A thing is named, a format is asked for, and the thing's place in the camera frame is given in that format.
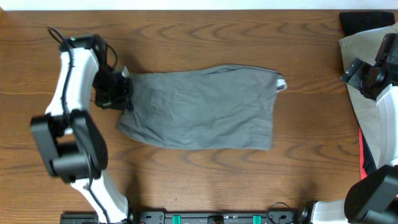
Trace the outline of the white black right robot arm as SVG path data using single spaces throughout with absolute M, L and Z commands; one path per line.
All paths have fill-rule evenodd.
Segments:
M 354 184 L 343 200 L 315 202 L 304 223 L 397 223 L 397 34 L 386 34 L 370 65 L 358 58 L 341 80 L 376 102 L 381 119 L 379 167 Z

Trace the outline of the grey shorts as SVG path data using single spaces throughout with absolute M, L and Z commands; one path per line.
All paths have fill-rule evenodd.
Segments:
M 272 146 L 275 101 L 287 88 L 275 70 L 220 65 L 130 77 L 133 108 L 117 128 L 133 140 L 189 150 Z

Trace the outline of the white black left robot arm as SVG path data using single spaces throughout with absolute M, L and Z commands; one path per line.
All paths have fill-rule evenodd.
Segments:
M 62 66 L 51 103 L 31 119 L 30 130 L 49 175 L 70 184 L 94 208 L 66 212 L 60 223 L 134 223 L 128 199 L 107 171 L 107 146 L 90 116 L 91 95 L 101 109 L 132 108 L 129 72 L 108 64 L 112 48 L 98 34 L 65 38 L 54 28 L 49 32 L 60 44 Z

